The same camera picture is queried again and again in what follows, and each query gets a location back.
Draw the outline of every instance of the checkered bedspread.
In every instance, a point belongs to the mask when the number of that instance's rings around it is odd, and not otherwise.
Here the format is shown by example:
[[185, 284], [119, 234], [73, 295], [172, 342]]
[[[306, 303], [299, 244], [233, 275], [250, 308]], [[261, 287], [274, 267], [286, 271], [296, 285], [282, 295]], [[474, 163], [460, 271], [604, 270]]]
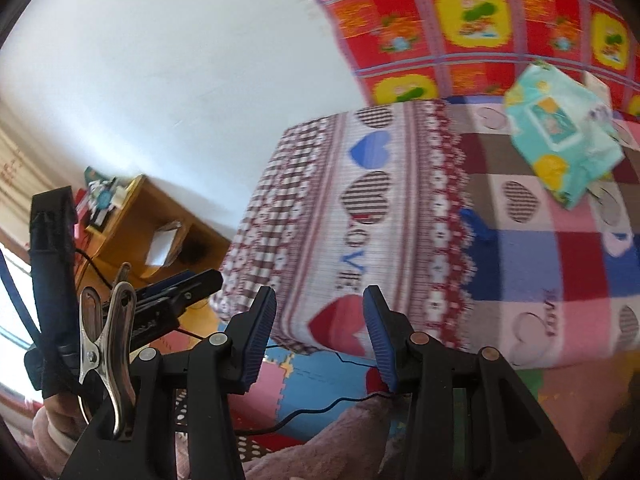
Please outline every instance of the checkered bedspread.
[[271, 285], [276, 341], [371, 357], [361, 294], [377, 284], [417, 330], [496, 346], [516, 367], [636, 346], [640, 124], [616, 116], [625, 160], [566, 211], [511, 145], [500, 101], [407, 102], [287, 130], [212, 307], [229, 318]]

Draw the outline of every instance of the striped heart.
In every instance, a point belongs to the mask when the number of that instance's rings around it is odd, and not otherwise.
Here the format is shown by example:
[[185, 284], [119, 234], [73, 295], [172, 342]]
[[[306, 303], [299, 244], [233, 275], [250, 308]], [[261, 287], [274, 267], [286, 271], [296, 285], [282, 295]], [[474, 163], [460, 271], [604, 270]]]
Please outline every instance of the striped heart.
[[476, 115], [482, 119], [480, 124], [490, 130], [503, 130], [508, 125], [507, 116], [494, 108], [482, 107], [476, 110]]
[[615, 227], [620, 223], [622, 208], [616, 197], [609, 191], [604, 188], [601, 188], [600, 191], [600, 196], [595, 199], [598, 202], [600, 217], [605, 224]]
[[347, 188], [340, 202], [354, 221], [377, 224], [389, 210], [389, 202], [383, 195], [390, 185], [391, 177], [386, 171], [370, 171]]
[[394, 120], [391, 108], [387, 106], [363, 108], [356, 112], [356, 117], [369, 128], [386, 128]]
[[620, 327], [620, 336], [618, 336], [618, 341], [616, 342], [616, 352], [629, 350], [633, 346], [636, 337], [638, 337], [640, 325], [636, 314], [628, 305], [620, 309], [618, 326]]
[[536, 214], [540, 200], [521, 183], [505, 182], [502, 192], [507, 197], [507, 216], [514, 222], [526, 224]]
[[518, 342], [511, 349], [509, 362], [514, 366], [532, 367], [551, 346], [545, 322], [532, 312], [518, 315], [513, 321], [513, 333]]

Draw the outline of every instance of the window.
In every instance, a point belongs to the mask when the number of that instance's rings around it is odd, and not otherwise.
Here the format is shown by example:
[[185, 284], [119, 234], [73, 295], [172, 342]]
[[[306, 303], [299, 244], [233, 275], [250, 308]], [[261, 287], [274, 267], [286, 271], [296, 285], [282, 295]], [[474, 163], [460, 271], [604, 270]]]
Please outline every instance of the window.
[[[38, 326], [38, 316], [33, 300], [31, 267], [0, 244], [0, 250], [14, 278], [24, 304]], [[31, 386], [24, 369], [24, 354], [33, 341], [22, 325], [14, 304], [0, 282], [0, 383], [24, 395], [28, 399], [42, 401], [42, 393]]]

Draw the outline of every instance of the blue heart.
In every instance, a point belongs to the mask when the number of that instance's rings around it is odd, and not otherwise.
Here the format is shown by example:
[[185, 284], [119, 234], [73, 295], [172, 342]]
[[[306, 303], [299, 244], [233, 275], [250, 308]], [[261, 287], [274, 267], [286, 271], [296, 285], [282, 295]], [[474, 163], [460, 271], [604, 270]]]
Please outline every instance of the blue heart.
[[349, 153], [356, 164], [365, 170], [379, 170], [389, 160], [390, 155], [385, 148], [389, 140], [391, 135], [385, 130], [371, 132], [362, 137]]

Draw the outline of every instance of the heart pattern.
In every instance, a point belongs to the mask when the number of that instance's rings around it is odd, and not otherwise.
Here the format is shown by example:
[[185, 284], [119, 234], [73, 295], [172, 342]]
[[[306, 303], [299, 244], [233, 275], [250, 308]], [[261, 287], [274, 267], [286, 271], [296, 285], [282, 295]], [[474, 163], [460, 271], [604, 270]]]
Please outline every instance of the heart pattern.
[[385, 219], [389, 202], [384, 196], [391, 186], [386, 171], [370, 171], [351, 184], [340, 197], [340, 202], [354, 221], [377, 224]]
[[634, 139], [631, 136], [631, 134], [626, 130], [626, 128], [623, 128], [622, 126], [617, 124], [615, 121], [612, 122], [611, 124], [613, 124], [613, 127], [616, 129], [616, 131], [618, 133], [618, 138], [620, 139], [620, 141], [622, 141], [622, 143], [625, 146], [633, 146], [634, 145]]
[[510, 180], [502, 184], [502, 192], [507, 197], [507, 216], [511, 220], [526, 224], [534, 217], [540, 200], [526, 186]]
[[369, 128], [376, 129], [386, 128], [394, 120], [393, 112], [388, 106], [363, 108], [356, 112], [356, 117], [359, 118], [362, 124], [365, 124]]
[[484, 106], [476, 110], [480, 124], [490, 130], [504, 130], [507, 127], [507, 116], [494, 108]]
[[322, 346], [359, 357], [366, 355], [358, 338], [365, 327], [359, 294], [347, 294], [333, 300], [308, 323], [309, 332]]
[[609, 231], [602, 234], [602, 245], [607, 253], [614, 258], [619, 258], [626, 253], [634, 244], [632, 233], [611, 233]]
[[618, 326], [620, 327], [620, 335], [616, 342], [616, 352], [629, 350], [636, 340], [636, 337], [638, 337], [640, 324], [638, 323], [636, 314], [628, 305], [625, 305], [620, 309], [618, 314]]
[[513, 366], [536, 364], [551, 346], [545, 322], [532, 312], [523, 312], [514, 320], [513, 333], [518, 340], [509, 358]]
[[362, 137], [359, 142], [350, 150], [351, 158], [357, 165], [365, 170], [379, 170], [384, 168], [389, 160], [389, 152], [386, 150], [386, 143], [391, 140], [389, 132], [371, 132]]
[[622, 208], [616, 198], [606, 189], [600, 189], [600, 196], [594, 197], [598, 202], [598, 212], [602, 221], [610, 227], [620, 223]]

